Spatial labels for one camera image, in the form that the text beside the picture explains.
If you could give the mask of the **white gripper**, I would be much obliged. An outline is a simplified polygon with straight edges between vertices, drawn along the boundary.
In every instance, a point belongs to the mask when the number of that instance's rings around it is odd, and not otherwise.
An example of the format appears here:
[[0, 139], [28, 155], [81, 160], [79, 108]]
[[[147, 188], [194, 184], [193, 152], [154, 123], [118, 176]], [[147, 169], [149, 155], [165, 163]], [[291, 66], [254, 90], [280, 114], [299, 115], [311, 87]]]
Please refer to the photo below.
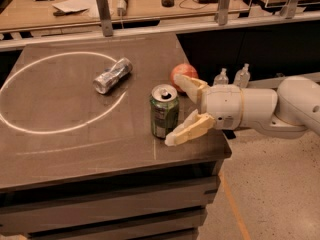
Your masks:
[[174, 83], [197, 104], [201, 100], [201, 112], [194, 110], [183, 123], [165, 138], [167, 146], [181, 145], [205, 135], [211, 128], [234, 130], [242, 116], [241, 90], [235, 85], [209, 85], [198, 78], [177, 74]]

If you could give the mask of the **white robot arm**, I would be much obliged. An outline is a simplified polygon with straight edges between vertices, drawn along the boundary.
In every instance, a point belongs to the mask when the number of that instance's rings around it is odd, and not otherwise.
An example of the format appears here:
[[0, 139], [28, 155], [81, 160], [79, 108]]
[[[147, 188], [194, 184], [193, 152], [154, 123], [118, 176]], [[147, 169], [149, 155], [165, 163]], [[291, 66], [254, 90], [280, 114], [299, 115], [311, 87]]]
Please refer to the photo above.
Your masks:
[[200, 108], [166, 136], [168, 146], [196, 139], [212, 128], [251, 128], [277, 138], [298, 138], [308, 130], [320, 134], [320, 85], [305, 77], [287, 77], [275, 90], [210, 86], [185, 75], [176, 75], [174, 83]]

